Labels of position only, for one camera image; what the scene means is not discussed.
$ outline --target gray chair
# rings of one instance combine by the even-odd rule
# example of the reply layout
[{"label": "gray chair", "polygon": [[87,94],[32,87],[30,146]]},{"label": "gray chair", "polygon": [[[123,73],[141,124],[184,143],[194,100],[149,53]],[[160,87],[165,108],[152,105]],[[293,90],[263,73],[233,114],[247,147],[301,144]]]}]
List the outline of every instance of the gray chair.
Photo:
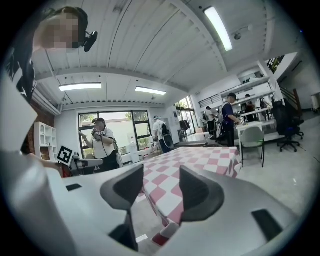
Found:
[{"label": "gray chair", "polygon": [[262,168],[265,164],[265,133],[259,127],[251,127],[244,130],[240,135],[241,150],[242,150],[242,166],[244,164],[244,149],[245,148],[262,148],[261,159]]}]

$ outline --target blue shirt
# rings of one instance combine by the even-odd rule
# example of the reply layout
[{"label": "blue shirt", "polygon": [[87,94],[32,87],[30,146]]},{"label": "blue shirt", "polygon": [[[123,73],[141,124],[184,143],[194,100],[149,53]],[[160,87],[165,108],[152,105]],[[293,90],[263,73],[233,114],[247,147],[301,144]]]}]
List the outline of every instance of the blue shirt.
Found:
[{"label": "blue shirt", "polygon": [[226,125],[229,126],[233,126],[234,125],[234,121],[231,120],[228,116],[234,116],[234,110],[232,109],[232,106],[230,103],[225,102],[223,104],[224,106],[222,107],[222,116],[223,116],[223,121]]}]

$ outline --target staircase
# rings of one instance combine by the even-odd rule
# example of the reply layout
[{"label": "staircase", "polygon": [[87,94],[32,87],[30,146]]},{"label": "staircase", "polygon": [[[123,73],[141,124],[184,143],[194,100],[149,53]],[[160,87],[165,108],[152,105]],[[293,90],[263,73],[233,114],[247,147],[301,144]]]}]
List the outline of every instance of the staircase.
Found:
[{"label": "staircase", "polygon": [[283,98],[284,98],[284,104],[291,108],[292,113],[295,113],[295,116],[302,117],[302,109],[300,105],[299,96],[296,89],[293,89],[292,92],[289,90],[280,87]]}]

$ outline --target tablecloth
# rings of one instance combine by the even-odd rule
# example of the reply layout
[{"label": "tablecloth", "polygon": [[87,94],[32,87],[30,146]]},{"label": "tablecloth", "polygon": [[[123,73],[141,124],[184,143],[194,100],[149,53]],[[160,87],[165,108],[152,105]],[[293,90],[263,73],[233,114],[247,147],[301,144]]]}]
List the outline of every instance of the tablecloth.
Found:
[{"label": "tablecloth", "polygon": [[146,160],[143,192],[153,211],[166,227],[179,223],[184,211],[179,187],[180,166],[205,170],[236,178],[241,159],[236,147],[180,147],[169,153]]}]

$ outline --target brick wall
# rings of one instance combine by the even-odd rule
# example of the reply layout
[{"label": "brick wall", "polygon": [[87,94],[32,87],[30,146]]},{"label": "brick wall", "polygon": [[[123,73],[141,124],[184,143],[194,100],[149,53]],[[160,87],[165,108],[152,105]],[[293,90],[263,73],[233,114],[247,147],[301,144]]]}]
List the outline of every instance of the brick wall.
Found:
[{"label": "brick wall", "polygon": [[[37,112],[37,114],[38,114],[36,120],[34,121],[35,123],[41,122],[41,123],[44,123],[48,126],[55,127],[55,116],[54,115],[52,115],[49,112],[47,112],[46,110],[44,110],[39,104],[37,104],[33,100],[31,101],[30,105],[34,109],[34,111]],[[28,137],[28,142],[29,142],[29,147],[30,147],[31,153],[36,154],[35,143],[34,143],[34,126],[31,127],[27,137]],[[41,148],[41,154],[42,154],[43,159],[50,160],[49,150],[47,147]]]}]

